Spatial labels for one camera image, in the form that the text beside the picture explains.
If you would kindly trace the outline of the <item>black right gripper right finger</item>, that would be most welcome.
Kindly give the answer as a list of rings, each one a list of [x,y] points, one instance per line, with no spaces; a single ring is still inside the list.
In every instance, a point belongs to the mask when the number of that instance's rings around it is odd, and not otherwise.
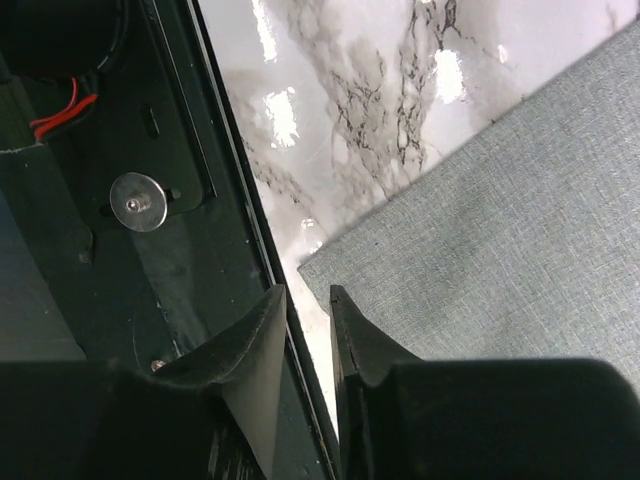
[[[331,345],[344,479],[423,479],[425,395],[408,377],[423,363],[330,287]]]

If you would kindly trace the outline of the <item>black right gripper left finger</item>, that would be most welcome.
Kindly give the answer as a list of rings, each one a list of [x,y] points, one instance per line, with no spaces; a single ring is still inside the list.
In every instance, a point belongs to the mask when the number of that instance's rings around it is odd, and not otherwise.
[[[154,373],[221,399],[266,479],[273,472],[286,313],[286,288],[275,285],[233,325]]]

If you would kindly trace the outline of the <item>grey cloth napkin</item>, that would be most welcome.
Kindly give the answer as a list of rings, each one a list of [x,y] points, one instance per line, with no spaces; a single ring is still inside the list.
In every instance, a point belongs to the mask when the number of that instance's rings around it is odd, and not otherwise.
[[[586,357],[639,380],[631,24],[310,257],[426,360]]]

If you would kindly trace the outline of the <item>black mounting base bar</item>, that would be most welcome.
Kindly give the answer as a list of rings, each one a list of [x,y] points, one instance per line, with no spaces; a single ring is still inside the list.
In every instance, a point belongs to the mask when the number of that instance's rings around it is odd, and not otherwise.
[[[1,475],[333,479],[195,1],[1,5]]]

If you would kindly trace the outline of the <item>silver washer bolt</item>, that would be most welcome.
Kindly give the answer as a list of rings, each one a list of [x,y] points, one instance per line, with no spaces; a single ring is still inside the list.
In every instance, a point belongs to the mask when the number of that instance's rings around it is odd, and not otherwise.
[[[111,186],[109,201],[116,219],[137,233],[158,229],[168,215],[165,190],[156,180],[138,172],[119,176]]]

